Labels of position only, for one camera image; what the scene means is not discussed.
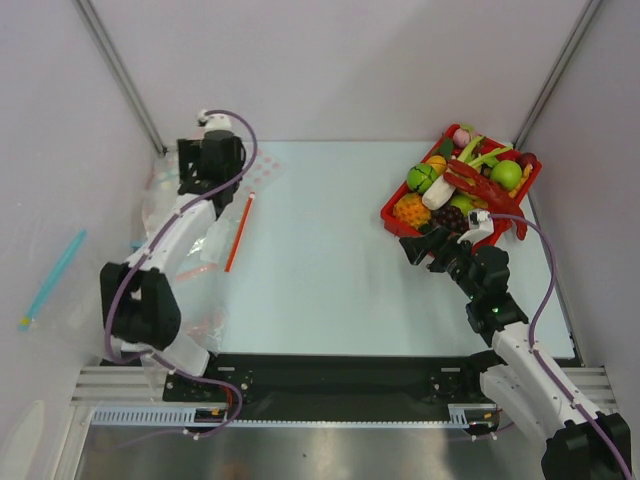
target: metal pole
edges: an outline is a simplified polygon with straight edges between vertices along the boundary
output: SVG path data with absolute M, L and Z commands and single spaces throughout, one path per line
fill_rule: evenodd
M 531 110 L 527 114 L 527 117 L 525 118 L 522 126 L 520 127 L 520 130 L 518 131 L 518 134 L 516 135 L 515 140 L 513 141 L 516 149 L 520 149 L 524 142 L 527 140 L 529 133 L 540 117 L 540 114 L 544 110 L 544 107 L 547 105 L 551 94 L 553 93 L 556 86 L 558 85 L 559 80 L 567 70 L 569 63 L 573 58 L 573 55 L 582 43 L 587 30 L 589 30 L 589 27 L 591 27 L 591 25 L 593 24 L 596 14 L 600 11 L 600 8 L 602 7 L 602 5 L 604 5 L 604 3 L 604 0 L 589 0 L 585 7 L 582 9 L 580 17 L 576 21 L 573 30 L 569 35 L 569 38 L 567 38 L 567 41 L 562 47 L 560 55 L 553 65 L 549 76 L 545 80 L 542 90 L 538 94 L 536 101 L 531 107 Z
M 147 137 L 149 137 L 149 141 L 152 143 L 153 148 L 159 155 L 164 155 L 167 152 L 167 148 L 165 147 L 162 138 L 160 138 L 158 129 L 153 123 L 151 115 L 149 115 L 149 111 L 142 101 L 142 97 L 140 96 L 138 89 L 131 80 L 131 76 L 122 61 L 120 54 L 111 41 L 98 12 L 93 6 L 93 3 L 91 0 L 73 0 L 73 3 L 76 5 L 76 8 L 78 9 L 82 20 L 98 47 L 102 58 L 109 67 L 109 70 L 111 70 L 113 77 L 127 99 L 134 115 L 140 122 L 140 125 Z

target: green apple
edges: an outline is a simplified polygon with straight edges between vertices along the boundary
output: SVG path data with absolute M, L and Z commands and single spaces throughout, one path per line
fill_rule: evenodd
M 513 190 L 522 178 L 522 168 L 511 160 L 502 160 L 493 167 L 489 178 L 501 185 L 505 190 Z
M 469 212 L 471 210 L 474 210 L 476 208 L 471 202 L 472 200 L 465 195 L 454 195 L 449 203 L 454 207 L 458 207 L 462 214 L 466 217 L 467 215 L 469 215 Z

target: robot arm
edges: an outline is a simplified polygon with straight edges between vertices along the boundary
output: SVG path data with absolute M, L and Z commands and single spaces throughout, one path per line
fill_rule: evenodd
M 172 291 L 172 281 L 193 243 L 216 221 L 233 200 L 238 183 L 210 200 L 184 207 L 203 193 L 233 179 L 242 170 L 245 150 L 231 131 L 226 115 L 198 116 L 205 129 L 202 140 L 178 140 L 180 189 L 166 221 L 178 213 L 179 219 L 164 232 L 154 232 L 145 244 L 122 264 L 107 263 L 100 272 L 103 319 L 118 286 L 143 255 L 145 262 L 133 276 L 118 304 L 111 334 L 135 350 L 157 350 L 177 368 L 201 376 L 209 362 L 209 352 L 181 331 L 181 315 Z
M 530 345 L 528 319 L 507 291 L 508 254 L 493 246 L 473 252 L 470 242 L 442 227 L 423 237 L 402 238 L 400 243 L 414 265 L 431 254 L 429 270 L 447 272 L 469 297 L 469 324 L 497 355 L 496 364 L 480 374 L 482 392 L 538 447 L 545 478 L 625 478 L 585 415 L 604 431 L 627 465 L 631 464 L 629 427 L 619 414 L 600 412 L 538 342 Z

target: plastic bag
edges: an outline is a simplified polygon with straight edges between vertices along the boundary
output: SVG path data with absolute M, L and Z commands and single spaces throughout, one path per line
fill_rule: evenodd
M 43 280 L 20 327 L 47 346 L 72 348 L 102 358 L 105 352 L 100 255 L 86 231 L 80 230 L 71 238 Z
M 263 192 L 284 171 L 282 162 L 257 152 L 252 168 L 242 178 L 233 202 L 198 238 L 178 269 L 169 279 L 182 315 L 181 328 L 210 352 L 220 352 L 227 318 L 229 278 L 225 265 L 246 208 L 249 196 Z M 152 235 L 170 215 L 180 186 L 178 157 L 159 159 L 143 194 L 142 220 Z

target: red tray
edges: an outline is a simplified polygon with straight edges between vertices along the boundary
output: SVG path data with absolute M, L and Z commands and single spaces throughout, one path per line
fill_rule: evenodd
M 460 125 L 458 124 L 451 125 L 447 129 L 447 131 L 444 133 L 444 137 L 452 138 L 453 133 L 458 128 L 460 128 Z M 427 155 L 422 159 L 420 163 L 426 162 L 436 152 L 436 150 L 438 150 L 438 148 L 442 144 L 442 140 L 444 137 L 438 140 L 438 143 L 436 143 L 433 146 L 433 148 L 429 151 L 429 153 L 427 153 Z M 491 140 L 490 138 L 486 138 L 484 147 L 482 149 L 482 153 L 488 153 L 491 150 L 495 148 L 500 148 L 500 147 L 504 147 L 504 145 L 496 142 L 495 140 Z M 520 152 L 518 152 L 517 150 L 510 150 L 509 152 L 503 153 L 502 155 L 498 155 L 498 160 L 515 160 L 519 156 L 520 156 Z M 514 199 L 515 201 L 518 202 L 518 205 L 520 204 L 520 202 L 522 202 L 522 199 L 525 197 L 525 195 L 529 191 L 529 188 L 531 188 L 531 185 L 533 185 L 533 182 L 538 176 L 538 174 L 540 173 L 540 170 L 542 170 L 542 163 L 536 160 L 533 163 L 533 170 L 531 170 L 531 173 L 529 174 L 529 178 L 527 178 L 527 181 L 522 186 L 522 188 L 518 192 L 518 195 L 516 195 Z M 409 192 L 410 190 L 409 190 L 409 187 L 407 186 L 407 183 L 403 182 L 402 186 L 396 191 L 396 193 L 393 194 L 393 196 L 389 199 L 386 205 L 382 207 L 382 210 L 380 211 L 380 217 L 382 218 L 382 220 L 384 220 L 384 228 L 389 230 L 391 233 L 393 233 L 398 237 L 419 237 L 421 235 L 421 233 L 418 232 L 415 228 L 397 220 L 393 216 L 393 206 L 396 204 L 398 200 L 400 200 L 403 196 L 405 196 Z M 506 232 L 508 229 L 509 229 L 509 222 L 503 221 L 503 220 L 494 221 L 493 234 L 485 238 L 483 241 L 478 242 L 476 246 L 495 245 L 498 239 L 500 238 L 500 236 L 504 232 Z

